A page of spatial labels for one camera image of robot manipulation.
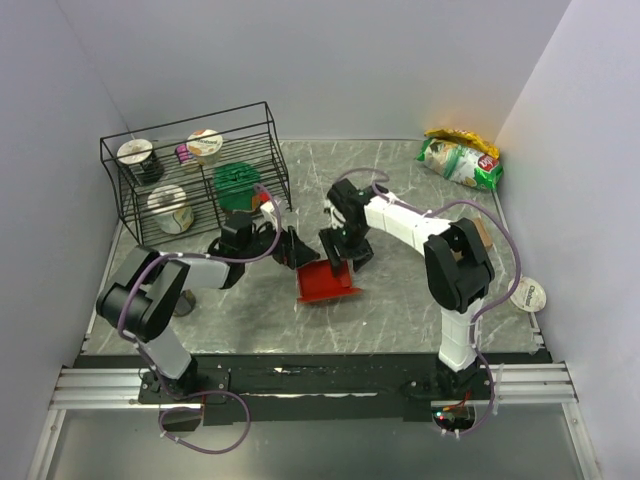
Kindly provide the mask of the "red paper box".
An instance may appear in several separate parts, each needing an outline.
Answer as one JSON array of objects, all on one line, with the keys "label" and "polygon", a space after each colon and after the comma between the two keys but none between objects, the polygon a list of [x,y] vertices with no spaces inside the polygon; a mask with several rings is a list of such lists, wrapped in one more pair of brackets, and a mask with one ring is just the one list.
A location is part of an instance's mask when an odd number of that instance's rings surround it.
[{"label": "red paper box", "polygon": [[297,271],[298,303],[311,304],[363,292],[354,285],[347,261],[342,261],[334,274],[328,260],[313,261]]}]

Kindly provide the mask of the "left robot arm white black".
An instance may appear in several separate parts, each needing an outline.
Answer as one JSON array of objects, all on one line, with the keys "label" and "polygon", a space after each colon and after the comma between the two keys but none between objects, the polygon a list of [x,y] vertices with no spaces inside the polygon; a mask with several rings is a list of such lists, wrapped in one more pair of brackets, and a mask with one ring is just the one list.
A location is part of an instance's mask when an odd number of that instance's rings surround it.
[{"label": "left robot arm white black", "polygon": [[247,213],[231,215],[204,254],[161,253],[135,247],[97,297],[96,313],[131,343],[174,401],[200,386],[198,364],[170,327],[180,297],[191,287],[228,290],[246,265],[265,257],[296,270],[320,258],[292,226],[275,220],[257,226]]}]

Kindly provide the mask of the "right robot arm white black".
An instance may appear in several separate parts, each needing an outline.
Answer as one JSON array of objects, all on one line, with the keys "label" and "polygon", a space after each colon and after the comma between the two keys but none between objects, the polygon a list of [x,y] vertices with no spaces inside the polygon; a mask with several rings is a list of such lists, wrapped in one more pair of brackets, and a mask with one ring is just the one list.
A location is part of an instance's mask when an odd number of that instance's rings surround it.
[{"label": "right robot arm white black", "polygon": [[495,271],[475,223],[419,213],[376,183],[358,188],[346,178],[330,187],[323,210],[329,225],[319,238],[332,275],[343,266],[357,273],[373,260],[372,230],[420,255],[429,294],[440,308],[439,391],[456,399],[488,385],[479,366],[477,327]]}]

